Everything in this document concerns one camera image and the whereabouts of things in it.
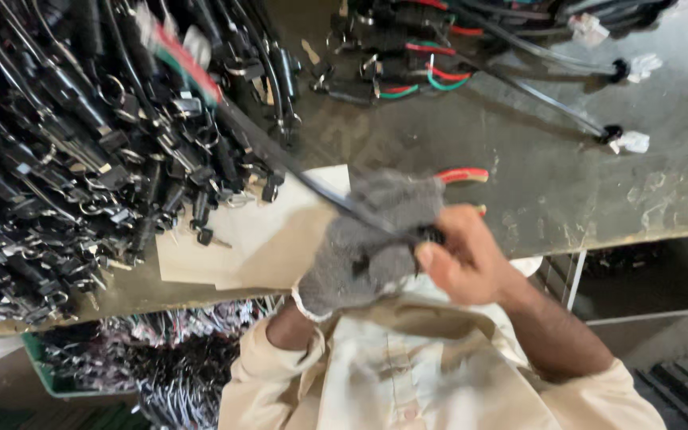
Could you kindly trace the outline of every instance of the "shirt sleeve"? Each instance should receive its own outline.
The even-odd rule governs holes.
[[[564,430],[665,430],[660,414],[639,396],[618,359],[606,371],[549,388],[540,398]]]
[[[241,338],[241,356],[230,367],[232,379],[222,391],[220,430],[285,428],[294,405],[283,394],[325,351],[323,334],[317,328],[308,351],[272,346],[266,335],[268,321],[259,321]]]

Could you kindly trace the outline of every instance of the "metal workbench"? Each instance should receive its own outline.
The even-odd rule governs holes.
[[[417,174],[461,165],[486,168],[487,184],[450,189],[446,196],[452,203],[485,203],[485,220],[512,257],[688,236],[688,2],[681,3],[654,31],[606,40],[590,51],[572,43],[553,46],[606,63],[655,53],[664,66],[650,79],[596,91],[581,80],[530,81],[601,123],[649,134],[646,154],[617,156],[548,108],[478,73],[450,93],[371,108],[312,94],[306,89],[309,77],[302,75],[296,156],[308,168],[347,163],[355,176],[384,167]],[[325,51],[328,16],[338,2],[270,0],[268,7],[294,54],[304,56],[301,38]],[[524,54],[506,54],[500,63],[530,67],[528,75],[543,72]],[[109,290],[98,297],[99,311],[82,301],[80,320],[267,292],[162,282],[154,246],[148,254],[144,266],[115,272]],[[1,323],[0,335],[23,328]]]

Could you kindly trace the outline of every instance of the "red pliers handle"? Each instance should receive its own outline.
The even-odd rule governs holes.
[[[481,168],[453,168],[440,171],[438,174],[435,174],[434,177],[447,185],[464,181],[487,182],[490,173]],[[483,216],[485,212],[487,212],[487,207],[484,204],[474,205],[474,208]]]

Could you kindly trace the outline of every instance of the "grey knitted glove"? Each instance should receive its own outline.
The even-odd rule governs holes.
[[[356,182],[349,197],[404,230],[431,224],[443,206],[444,191],[444,184],[435,178],[416,180],[395,171],[380,171]],[[325,320],[338,308],[367,305],[390,292],[387,287],[415,274],[410,248],[404,243],[385,246],[387,239],[385,233],[357,220],[333,220],[312,268],[293,291],[302,313],[314,321]],[[378,250],[358,273],[357,262],[368,249]]]

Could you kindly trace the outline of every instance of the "cardboard sheet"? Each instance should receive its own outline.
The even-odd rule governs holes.
[[[341,194],[349,193],[345,164],[307,171]],[[235,288],[291,288],[309,269],[326,226],[336,211],[287,176],[273,203],[250,202],[236,209],[220,207],[209,216],[214,237],[232,249],[202,246],[188,228],[191,208],[171,232],[156,237],[160,277],[164,281]]]

